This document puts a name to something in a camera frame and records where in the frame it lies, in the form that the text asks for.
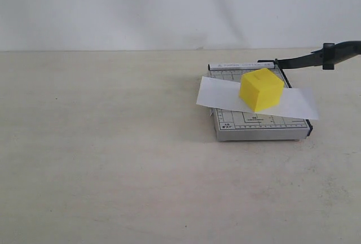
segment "white backdrop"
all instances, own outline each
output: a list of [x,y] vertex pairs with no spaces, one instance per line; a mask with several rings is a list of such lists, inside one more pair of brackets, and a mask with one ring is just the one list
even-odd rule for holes
[[0,0],[0,50],[313,47],[361,40],[361,0]]

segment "white paper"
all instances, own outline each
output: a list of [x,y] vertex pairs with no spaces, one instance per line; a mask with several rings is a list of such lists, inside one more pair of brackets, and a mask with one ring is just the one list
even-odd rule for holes
[[[254,113],[239,97],[241,83],[211,77],[202,77],[196,104],[223,110]],[[318,112],[310,89],[284,88],[277,106],[257,114],[318,120]]]

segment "white table surface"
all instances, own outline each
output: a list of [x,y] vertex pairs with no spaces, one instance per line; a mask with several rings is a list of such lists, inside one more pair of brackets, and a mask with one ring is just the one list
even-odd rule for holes
[[210,62],[312,49],[0,53],[0,243],[360,243],[361,57],[312,87],[304,141],[215,140]]

